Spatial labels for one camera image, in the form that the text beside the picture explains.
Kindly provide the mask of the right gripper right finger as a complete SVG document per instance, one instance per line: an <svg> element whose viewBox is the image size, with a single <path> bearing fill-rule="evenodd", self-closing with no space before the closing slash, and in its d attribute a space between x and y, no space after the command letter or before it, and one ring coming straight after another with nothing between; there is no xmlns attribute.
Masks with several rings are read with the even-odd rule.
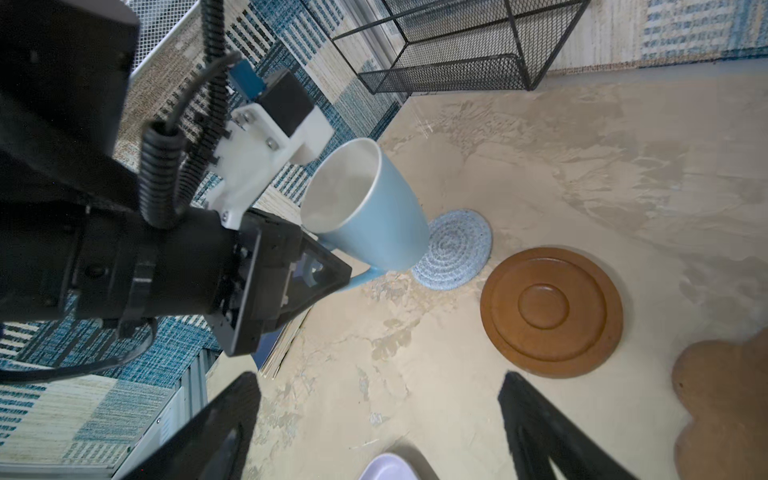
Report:
<svg viewBox="0 0 768 480"><path fill-rule="evenodd" d="M519 479L553 479L554 467L567 479L634 477L519 373L506 373L498 402Z"/></svg>

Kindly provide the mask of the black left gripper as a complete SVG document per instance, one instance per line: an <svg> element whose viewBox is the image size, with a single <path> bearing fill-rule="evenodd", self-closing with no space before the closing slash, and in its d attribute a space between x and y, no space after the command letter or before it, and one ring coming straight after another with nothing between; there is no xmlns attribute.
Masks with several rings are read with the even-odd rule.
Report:
<svg viewBox="0 0 768 480"><path fill-rule="evenodd" d="M257 351L261 336L283 327L346 287L350 265L301 227L257 209L245 212L214 309L205 316L230 357Z"/></svg>

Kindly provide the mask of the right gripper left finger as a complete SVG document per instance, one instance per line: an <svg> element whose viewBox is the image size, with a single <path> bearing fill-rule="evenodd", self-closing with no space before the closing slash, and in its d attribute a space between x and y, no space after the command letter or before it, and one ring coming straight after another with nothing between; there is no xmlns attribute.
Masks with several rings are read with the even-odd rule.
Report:
<svg viewBox="0 0 768 480"><path fill-rule="evenodd" d="M240 479L260 406L257 375L245 372L128 479Z"/></svg>

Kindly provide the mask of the light blue mug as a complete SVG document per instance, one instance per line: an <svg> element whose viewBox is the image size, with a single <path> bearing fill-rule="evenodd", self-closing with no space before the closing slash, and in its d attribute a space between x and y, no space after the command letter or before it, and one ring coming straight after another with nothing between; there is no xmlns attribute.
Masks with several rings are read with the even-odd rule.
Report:
<svg viewBox="0 0 768 480"><path fill-rule="evenodd" d="M327 157L311 178L300 218L327 250L369 265L347 289L406 271L428 250L429 227L418 198L370 138L348 141Z"/></svg>

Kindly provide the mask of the brown wooden coaster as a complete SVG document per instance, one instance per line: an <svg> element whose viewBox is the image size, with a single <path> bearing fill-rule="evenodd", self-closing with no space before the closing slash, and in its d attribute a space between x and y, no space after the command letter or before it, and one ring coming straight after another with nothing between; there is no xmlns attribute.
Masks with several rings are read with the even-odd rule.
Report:
<svg viewBox="0 0 768 480"><path fill-rule="evenodd" d="M484 330L518 368L554 379L585 375L617 349L620 293L596 263L574 251L537 247L502 261L480 300Z"/></svg>

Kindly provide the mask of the blue woven round coaster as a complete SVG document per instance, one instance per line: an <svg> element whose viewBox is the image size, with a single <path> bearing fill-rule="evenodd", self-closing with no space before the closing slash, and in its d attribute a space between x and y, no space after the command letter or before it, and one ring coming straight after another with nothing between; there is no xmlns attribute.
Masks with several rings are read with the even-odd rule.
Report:
<svg viewBox="0 0 768 480"><path fill-rule="evenodd" d="M411 272L426 288L453 290L481 272L491 249L492 230L487 220L473 210L453 210L429 223L427 252Z"/></svg>

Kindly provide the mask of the brown paw shaped coaster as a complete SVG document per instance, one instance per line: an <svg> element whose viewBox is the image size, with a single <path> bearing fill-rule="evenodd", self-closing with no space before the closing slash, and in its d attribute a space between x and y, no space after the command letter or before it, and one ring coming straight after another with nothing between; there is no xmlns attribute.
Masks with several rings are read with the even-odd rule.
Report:
<svg viewBox="0 0 768 480"><path fill-rule="evenodd" d="M674 447L682 479L767 477L767 331L687 347L672 386L691 420Z"/></svg>

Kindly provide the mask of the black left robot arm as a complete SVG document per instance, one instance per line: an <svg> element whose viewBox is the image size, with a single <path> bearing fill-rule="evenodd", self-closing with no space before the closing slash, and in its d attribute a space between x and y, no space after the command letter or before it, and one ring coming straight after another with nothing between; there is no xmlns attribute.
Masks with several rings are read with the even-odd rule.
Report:
<svg viewBox="0 0 768 480"><path fill-rule="evenodd" d="M351 269L254 203L333 130L288 70L256 76L225 40L220 1L200 5L204 69L148 121L139 168L112 154L140 21L119 1L1 5L1 320L98 319L133 350L4 384L121 367L160 320L201 315L230 356L348 287Z"/></svg>

